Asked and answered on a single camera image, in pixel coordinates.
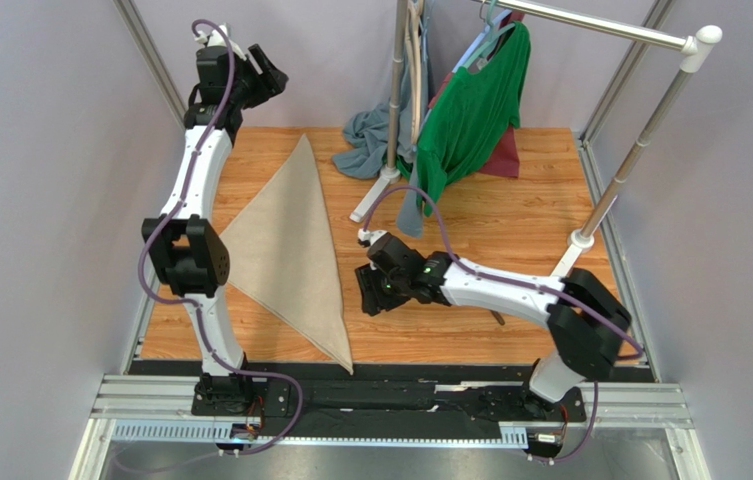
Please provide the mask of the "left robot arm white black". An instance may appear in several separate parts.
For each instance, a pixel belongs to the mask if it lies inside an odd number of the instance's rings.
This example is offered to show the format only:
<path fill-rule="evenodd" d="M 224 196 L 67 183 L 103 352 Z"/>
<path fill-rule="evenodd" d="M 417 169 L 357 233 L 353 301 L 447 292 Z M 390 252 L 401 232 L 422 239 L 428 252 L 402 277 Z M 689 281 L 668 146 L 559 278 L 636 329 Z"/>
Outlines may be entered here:
<path fill-rule="evenodd" d="M 281 94 L 289 77 L 253 44 L 232 53 L 221 44 L 196 54 L 198 82 L 183 118 L 185 152 L 173 191 L 141 234 L 159 282 L 189 315 L 202 353 L 192 412 L 241 415 L 256 405 L 245 352 L 226 305 L 231 256 L 211 217 L 223 167 L 233 150 L 243 112 Z"/>

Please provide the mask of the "dark wooden fork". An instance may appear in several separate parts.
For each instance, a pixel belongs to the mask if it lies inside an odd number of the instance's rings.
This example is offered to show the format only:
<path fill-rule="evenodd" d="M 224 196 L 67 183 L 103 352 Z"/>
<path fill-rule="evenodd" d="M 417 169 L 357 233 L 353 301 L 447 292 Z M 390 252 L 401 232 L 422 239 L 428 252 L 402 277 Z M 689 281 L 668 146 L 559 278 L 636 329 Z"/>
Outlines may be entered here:
<path fill-rule="evenodd" d="M 498 324 L 499 324 L 500 326 L 504 326 L 504 325 L 505 325 L 505 320 L 504 320 L 503 316 L 502 316 L 502 315 L 501 315 L 501 314 L 500 314 L 499 312 L 496 312 L 496 311 L 490 310 L 490 313 L 491 313 L 492 317 L 493 317 L 493 318 L 495 319 L 495 321 L 496 321 L 496 322 L 497 322 L 497 323 L 498 323 Z"/>

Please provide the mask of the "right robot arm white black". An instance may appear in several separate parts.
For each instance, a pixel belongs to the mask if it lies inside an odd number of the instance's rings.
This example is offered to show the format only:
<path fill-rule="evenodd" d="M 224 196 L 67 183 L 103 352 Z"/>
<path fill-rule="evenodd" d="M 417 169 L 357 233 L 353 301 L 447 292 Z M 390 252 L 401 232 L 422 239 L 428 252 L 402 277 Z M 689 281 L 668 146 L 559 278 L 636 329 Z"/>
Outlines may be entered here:
<path fill-rule="evenodd" d="M 384 230 L 360 230 L 368 262 L 355 274 L 362 310 L 375 316 L 411 300 L 474 307 L 545 328 L 554 350 L 528 381 L 536 397 L 555 403 L 583 381 L 611 378 L 632 322 L 630 312 L 590 271 L 533 276 L 498 270 L 446 251 L 423 256 Z"/>

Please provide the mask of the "beige linen napkin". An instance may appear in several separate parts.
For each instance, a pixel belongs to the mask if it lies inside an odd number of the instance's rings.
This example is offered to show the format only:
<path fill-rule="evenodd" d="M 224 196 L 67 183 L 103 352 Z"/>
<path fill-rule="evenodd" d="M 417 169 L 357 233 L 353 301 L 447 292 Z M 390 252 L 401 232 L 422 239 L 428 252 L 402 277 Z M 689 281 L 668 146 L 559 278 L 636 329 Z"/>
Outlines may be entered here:
<path fill-rule="evenodd" d="M 307 136 L 221 238 L 232 260 L 229 284 L 352 373 L 336 251 Z"/>

